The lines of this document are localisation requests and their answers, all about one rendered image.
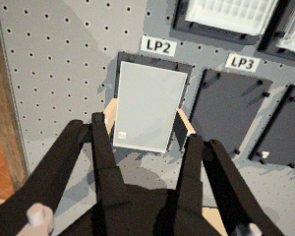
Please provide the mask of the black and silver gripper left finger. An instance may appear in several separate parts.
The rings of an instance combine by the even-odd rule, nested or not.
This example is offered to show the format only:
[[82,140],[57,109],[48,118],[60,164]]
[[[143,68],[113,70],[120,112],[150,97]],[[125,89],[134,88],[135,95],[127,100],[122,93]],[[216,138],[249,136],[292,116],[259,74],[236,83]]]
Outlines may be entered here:
[[[24,186],[0,205],[0,236],[51,236],[59,206],[84,143],[91,143],[96,201],[105,236],[139,236],[140,228],[109,140],[117,98],[91,124],[71,120]],[[100,192],[100,193],[99,193]]]

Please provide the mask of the dark grey l-shaped nest locator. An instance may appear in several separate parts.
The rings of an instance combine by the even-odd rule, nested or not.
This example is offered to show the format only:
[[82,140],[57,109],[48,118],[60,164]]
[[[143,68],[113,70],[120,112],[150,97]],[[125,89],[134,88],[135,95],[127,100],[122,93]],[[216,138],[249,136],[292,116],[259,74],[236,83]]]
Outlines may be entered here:
[[178,0],[176,14],[173,23],[173,30],[200,36],[210,37],[241,45],[256,45],[260,34],[250,35],[228,29],[220,29],[212,26],[199,24],[197,22],[185,21],[186,13],[189,7],[189,0]]

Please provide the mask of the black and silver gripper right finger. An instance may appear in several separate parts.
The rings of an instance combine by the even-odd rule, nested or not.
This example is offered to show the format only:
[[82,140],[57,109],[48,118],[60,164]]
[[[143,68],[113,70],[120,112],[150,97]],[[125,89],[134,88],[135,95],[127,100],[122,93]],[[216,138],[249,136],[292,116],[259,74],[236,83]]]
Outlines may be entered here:
[[184,154],[169,236],[204,236],[202,162],[228,236],[285,236],[264,213],[220,141],[203,141],[182,109],[172,127]]

